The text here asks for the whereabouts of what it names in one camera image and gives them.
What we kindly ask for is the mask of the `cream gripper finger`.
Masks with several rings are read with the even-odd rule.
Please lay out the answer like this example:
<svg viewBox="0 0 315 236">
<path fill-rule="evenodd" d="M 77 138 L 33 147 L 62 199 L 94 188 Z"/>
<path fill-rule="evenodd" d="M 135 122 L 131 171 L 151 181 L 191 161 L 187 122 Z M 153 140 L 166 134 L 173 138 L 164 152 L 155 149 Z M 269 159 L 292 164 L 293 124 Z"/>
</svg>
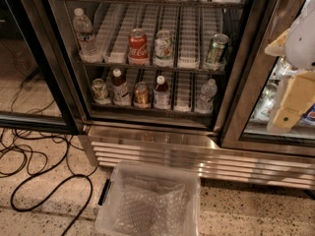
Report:
<svg viewBox="0 0 315 236">
<path fill-rule="evenodd" d="M 282 135 L 288 133 L 288 129 L 282 129 L 276 126 L 273 121 L 276 116 L 277 111 L 280 108 L 281 101 L 284 97 L 284 93 L 288 84 L 288 78 L 284 78 L 279 82 L 278 90 L 276 92 L 275 104 L 271 110 L 269 122 L 267 125 L 267 132 L 272 135 Z"/>
<path fill-rule="evenodd" d="M 301 114 L 298 111 L 288 108 L 276 109 L 272 123 L 280 129 L 290 130 L 300 118 Z"/>
</svg>

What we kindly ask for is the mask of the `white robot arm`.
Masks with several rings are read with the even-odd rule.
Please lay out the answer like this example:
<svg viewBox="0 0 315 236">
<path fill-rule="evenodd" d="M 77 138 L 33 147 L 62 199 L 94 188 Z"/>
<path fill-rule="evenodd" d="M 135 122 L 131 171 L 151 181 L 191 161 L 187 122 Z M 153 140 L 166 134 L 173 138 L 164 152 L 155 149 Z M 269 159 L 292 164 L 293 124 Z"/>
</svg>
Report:
<svg viewBox="0 0 315 236">
<path fill-rule="evenodd" d="M 288 133 L 315 103 L 315 1 L 311 0 L 291 26 L 268 44 L 265 53 L 285 57 L 299 69 L 289 79 L 283 79 L 276 93 L 267 132 Z"/>
</svg>

